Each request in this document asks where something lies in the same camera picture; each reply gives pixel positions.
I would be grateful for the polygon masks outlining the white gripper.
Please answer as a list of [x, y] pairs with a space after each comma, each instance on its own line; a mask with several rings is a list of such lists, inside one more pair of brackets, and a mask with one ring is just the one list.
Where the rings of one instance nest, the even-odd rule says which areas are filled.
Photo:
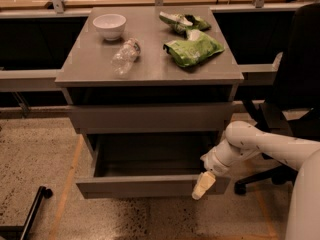
[[224, 175], [238, 157], [237, 149], [212, 148], [200, 160], [206, 172], [202, 172], [193, 188], [192, 198], [199, 200], [216, 182], [216, 176]]

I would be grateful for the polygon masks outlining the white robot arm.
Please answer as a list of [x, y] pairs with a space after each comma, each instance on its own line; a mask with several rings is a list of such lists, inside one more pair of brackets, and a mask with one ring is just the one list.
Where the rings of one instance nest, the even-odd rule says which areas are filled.
[[200, 199], [238, 161], [264, 153], [298, 172], [285, 240], [320, 240], [320, 142], [263, 132], [244, 121], [225, 129], [225, 138], [201, 157], [205, 171], [192, 198]]

